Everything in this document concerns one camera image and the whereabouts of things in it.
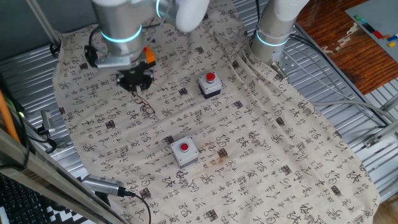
tablecloth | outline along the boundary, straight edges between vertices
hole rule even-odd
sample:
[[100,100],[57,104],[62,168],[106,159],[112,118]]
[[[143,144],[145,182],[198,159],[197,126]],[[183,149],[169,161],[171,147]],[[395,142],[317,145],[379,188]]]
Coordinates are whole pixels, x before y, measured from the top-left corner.
[[[372,223],[379,194],[339,132],[252,55],[230,0],[211,1],[208,15],[189,34],[161,28],[150,43],[155,82],[139,96],[116,85],[117,71],[86,62],[96,26],[59,34],[53,87],[88,172],[124,182],[158,224]],[[93,42],[106,49],[100,34]],[[223,86],[206,100],[197,80],[207,72]],[[179,169],[169,144],[184,136],[200,154]],[[129,222],[148,222],[138,199],[110,201]]]

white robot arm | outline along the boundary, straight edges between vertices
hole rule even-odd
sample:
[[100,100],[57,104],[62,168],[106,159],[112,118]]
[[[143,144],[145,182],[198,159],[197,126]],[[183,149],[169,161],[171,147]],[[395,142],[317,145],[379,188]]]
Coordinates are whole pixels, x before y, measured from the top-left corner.
[[210,0],[91,0],[99,29],[110,52],[98,59],[89,44],[85,55],[91,66],[117,69],[118,84],[136,92],[148,89],[153,81],[146,53],[147,41],[142,35],[142,23],[159,17],[183,32],[195,29],[203,20]]
[[299,12],[309,0],[270,0],[257,25],[251,50],[261,61],[279,63]]

emergency stop button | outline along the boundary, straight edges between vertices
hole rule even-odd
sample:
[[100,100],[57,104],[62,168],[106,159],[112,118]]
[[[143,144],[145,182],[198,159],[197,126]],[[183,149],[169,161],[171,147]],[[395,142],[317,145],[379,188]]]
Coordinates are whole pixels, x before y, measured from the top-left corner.
[[208,83],[213,83],[215,79],[216,79],[216,75],[214,73],[207,73],[206,81]]
[[181,151],[183,151],[183,152],[187,152],[188,151],[188,145],[187,144],[182,144],[181,145]]

wooden surface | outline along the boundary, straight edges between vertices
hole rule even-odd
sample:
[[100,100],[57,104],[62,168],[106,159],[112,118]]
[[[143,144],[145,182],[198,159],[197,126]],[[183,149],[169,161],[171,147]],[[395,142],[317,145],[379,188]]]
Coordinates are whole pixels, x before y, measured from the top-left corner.
[[398,63],[345,13],[363,2],[310,0],[297,21],[365,95],[397,78]]
[[398,194],[380,204],[373,224],[398,224]]

keyboard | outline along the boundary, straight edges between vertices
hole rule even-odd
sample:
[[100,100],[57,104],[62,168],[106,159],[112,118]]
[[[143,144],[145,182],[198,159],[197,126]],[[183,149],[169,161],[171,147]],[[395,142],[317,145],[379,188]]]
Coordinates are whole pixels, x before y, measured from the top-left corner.
[[50,223],[39,193],[0,174],[0,207],[2,206],[10,224]]

